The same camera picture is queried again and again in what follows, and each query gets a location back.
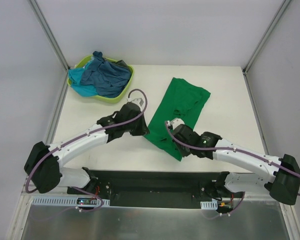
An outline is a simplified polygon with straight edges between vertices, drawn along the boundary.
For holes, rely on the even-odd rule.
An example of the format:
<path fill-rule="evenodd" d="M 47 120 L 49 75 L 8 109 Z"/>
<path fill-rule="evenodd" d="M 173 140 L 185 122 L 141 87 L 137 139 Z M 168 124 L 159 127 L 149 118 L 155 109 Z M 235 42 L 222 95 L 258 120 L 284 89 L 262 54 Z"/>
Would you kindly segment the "green t shirt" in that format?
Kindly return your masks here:
<path fill-rule="evenodd" d="M 145 139 L 181 161 L 182 155 L 168 134 L 165 122 L 179 118 L 194 128 L 210 96 L 208 90 L 192 85 L 183 78 L 174 77 L 148 124 L 149 134 L 144 136 Z"/>

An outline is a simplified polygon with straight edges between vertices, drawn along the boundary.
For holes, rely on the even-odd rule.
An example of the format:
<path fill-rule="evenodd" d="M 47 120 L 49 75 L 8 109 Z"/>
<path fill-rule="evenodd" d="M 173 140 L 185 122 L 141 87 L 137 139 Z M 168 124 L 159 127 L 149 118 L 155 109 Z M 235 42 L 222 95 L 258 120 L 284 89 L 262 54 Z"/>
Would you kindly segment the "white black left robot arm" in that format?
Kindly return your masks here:
<path fill-rule="evenodd" d="M 65 165 L 88 150 L 121 138 L 124 133 L 144 136 L 149 133 L 144 118 L 143 101 L 135 99 L 125 103 L 119 111 L 100 118 L 87 130 L 73 138 L 50 145 L 36 143 L 24 165 L 24 171 L 41 193 L 55 187 L 77 187 L 84 194 L 95 191 L 96 183 L 86 167 L 73 169 Z"/>

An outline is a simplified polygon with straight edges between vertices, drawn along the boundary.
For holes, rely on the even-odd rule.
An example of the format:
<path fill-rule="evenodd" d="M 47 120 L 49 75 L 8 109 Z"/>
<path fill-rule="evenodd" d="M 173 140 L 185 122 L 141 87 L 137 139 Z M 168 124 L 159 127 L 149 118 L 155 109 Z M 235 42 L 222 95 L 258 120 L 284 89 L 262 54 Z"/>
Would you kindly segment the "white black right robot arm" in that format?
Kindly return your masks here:
<path fill-rule="evenodd" d="M 214 183 L 220 197 L 231 193 L 268 193 L 274 200 L 293 206 L 300 189 L 300 167 L 288 154 L 283 157 L 257 153 L 226 140 L 212 132 L 198 134 L 179 119 L 165 122 L 168 134 L 183 157 L 229 163 L 245 169 L 248 173 L 223 171 Z"/>

